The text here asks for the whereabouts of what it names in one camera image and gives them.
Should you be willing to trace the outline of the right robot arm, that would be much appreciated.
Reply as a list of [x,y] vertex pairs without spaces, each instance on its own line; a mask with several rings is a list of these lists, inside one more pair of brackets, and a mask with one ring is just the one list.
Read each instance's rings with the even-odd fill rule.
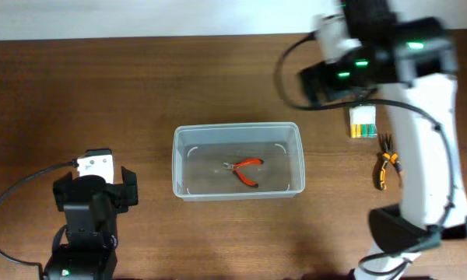
[[309,38],[322,62],[304,69],[305,110],[384,105],[402,198],[372,209],[373,243],[351,279],[399,279],[423,252],[467,239],[467,196],[455,120],[455,42],[434,17],[401,20],[386,1],[342,1]]

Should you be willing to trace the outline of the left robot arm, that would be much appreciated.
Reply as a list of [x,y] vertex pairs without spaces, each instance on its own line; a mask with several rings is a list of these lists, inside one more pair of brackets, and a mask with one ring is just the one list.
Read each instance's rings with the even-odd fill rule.
[[118,259],[117,217],[139,203],[137,176],[121,168],[114,183],[110,149],[89,149],[75,161],[78,176],[67,173],[53,183],[57,209],[66,224],[52,241],[42,279],[111,279]]

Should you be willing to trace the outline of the clear plastic container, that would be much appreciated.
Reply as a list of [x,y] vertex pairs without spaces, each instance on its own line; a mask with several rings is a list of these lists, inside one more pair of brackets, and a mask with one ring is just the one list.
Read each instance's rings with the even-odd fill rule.
[[[259,158],[258,188],[243,185],[223,163]],[[184,201],[291,198],[305,188],[298,126],[256,122],[180,126],[174,133],[173,192]]]

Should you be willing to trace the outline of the red handled cutting pliers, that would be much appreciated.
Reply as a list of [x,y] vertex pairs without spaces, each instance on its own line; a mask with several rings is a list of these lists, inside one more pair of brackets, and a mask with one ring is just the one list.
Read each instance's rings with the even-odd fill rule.
[[253,174],[264,165],[264,160],[259,158],[243,159],[236,163],[223,163],[222,168],[229,170],[243,185],[258,188],[259,183],[253,178]]

